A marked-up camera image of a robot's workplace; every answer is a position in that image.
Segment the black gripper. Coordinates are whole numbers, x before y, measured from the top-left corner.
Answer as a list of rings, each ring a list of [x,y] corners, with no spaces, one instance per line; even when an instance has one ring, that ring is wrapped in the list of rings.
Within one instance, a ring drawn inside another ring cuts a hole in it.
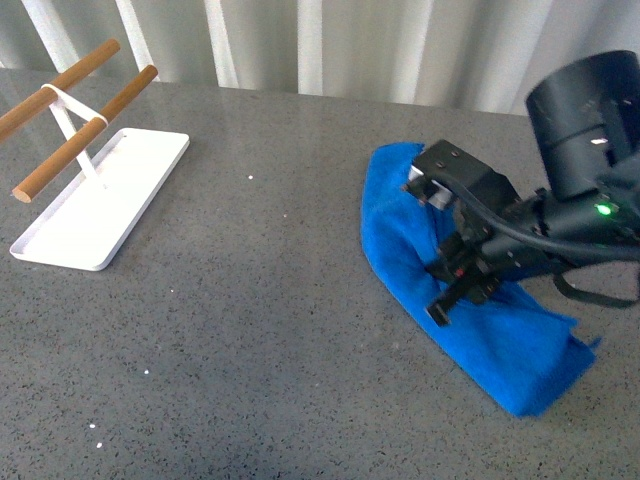
[[[511,227],[544,238],[548,232],[545,207],[549,199],[544,188],[522,200],[508,187],[490,199],[489,209]],[[460,206],[459,214],[461,224],[439,244],[436,260],[425,267],[427,273],[446,283],[446,288],[426,307],[438,327],[450,325],[448,312],[462,299],[480,305],[505,281],[565,272],[562,255],[507,235],[467,204]]]

